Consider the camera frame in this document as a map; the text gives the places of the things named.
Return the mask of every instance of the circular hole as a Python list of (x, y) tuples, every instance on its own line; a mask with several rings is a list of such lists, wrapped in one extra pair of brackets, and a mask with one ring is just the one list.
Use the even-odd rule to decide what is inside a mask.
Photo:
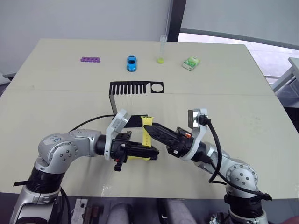
[(155, 92), (161, 92), (163, 90), (163, 86), (158, 83), (155, 83), (151, 86), (151, 89)]

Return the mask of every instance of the white wall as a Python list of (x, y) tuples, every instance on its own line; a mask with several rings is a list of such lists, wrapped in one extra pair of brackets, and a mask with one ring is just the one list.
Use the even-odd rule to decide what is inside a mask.
[(299, 45), (299, 0), (187, 0), (181, 28)]
[(0, 70), (17, 72), (40, 38), (159, 41), (170, 0), (0, 0)]

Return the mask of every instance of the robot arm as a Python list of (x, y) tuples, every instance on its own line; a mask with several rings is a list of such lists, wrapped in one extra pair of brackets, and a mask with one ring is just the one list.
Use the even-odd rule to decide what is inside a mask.
[(241, 160), (231, 158), (221, 151), (219, 140), (213, 126), (213, 136), (218, 148), (210, 143), (203, 143), (202, 137), (206, 133), (206, 125), (210, 122), (206, 109), (188, 111), (189, 133), (178, 127), (176, 132), (154, 123), (144, 126), (149, 135), (166, 145), (169, 154), (184, 161), (192, 160), (194, 164), (226, 182), (209, 180), (210, 183), (226, 185), (225, 202), (230, 205), (230, 216), (234, 223), (267, 224), (267, 216), (261, 206), (261, 199), (271, 200), (268, 194), (263, 194), (257, 188), (256, 171)]
[(65, 134), (51, 134), (40, 142), (31, 176), (23, 185), (10, 224), (48, 223), (55, 200), (61, 190), (62, 178), (71, 163), (81, 157), (103, 155), (106, 160), (114, 159), (115, 171), (127, 161), (128, 156), (157, 159), (159, 151), (154, 147), (131, 142), (131, 132), (121, 133), (129, 121), (125, 110), (115, 116), (106, 135), (101, 132), (79, 129)]

